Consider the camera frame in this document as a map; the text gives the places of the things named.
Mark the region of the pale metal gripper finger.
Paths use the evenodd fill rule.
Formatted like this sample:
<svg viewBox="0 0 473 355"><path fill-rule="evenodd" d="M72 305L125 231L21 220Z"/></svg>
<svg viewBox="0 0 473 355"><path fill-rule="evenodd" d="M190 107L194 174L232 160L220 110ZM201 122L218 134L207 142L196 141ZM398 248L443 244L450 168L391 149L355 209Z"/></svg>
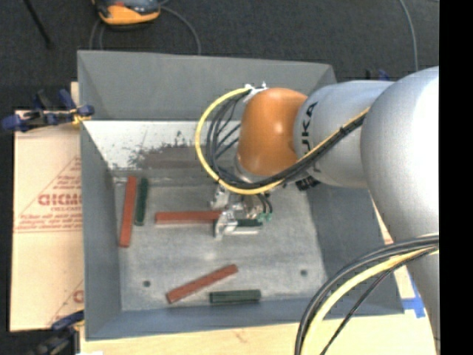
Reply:
<svg viewBox="0 0 473 355"><path fill-rule="evenodd" d="M228 206L231 192L221 184L218 184L214 196L210 201L212 210L224 210Z"/></svg>
<svg viewBox="0 0 473 355"><path fill-rule="evenodd" d="M225 235L236 230L238 221L231 212L223 212L214 224L214 238L221 240Z"/></svg>

